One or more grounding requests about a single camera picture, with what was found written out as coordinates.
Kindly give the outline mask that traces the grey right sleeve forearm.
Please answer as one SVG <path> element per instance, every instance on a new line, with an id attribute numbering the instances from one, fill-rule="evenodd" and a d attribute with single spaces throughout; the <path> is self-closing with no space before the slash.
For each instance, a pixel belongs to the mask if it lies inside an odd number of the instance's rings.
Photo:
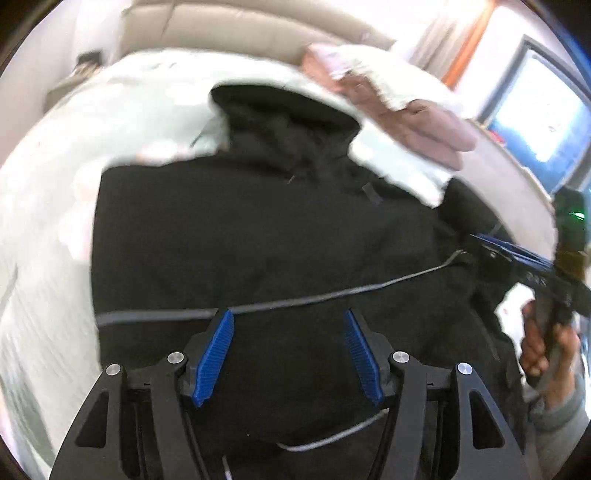
<path id="1" fill-rule="evenodd" d="M 575 390 L 559 406 L 548 408 L 539 397 L 530 410 L 535 445 L 543 479 L 553 479 L 573 453 L 589 423 L 585 410 L 585 382 L 576 374 Z"/>

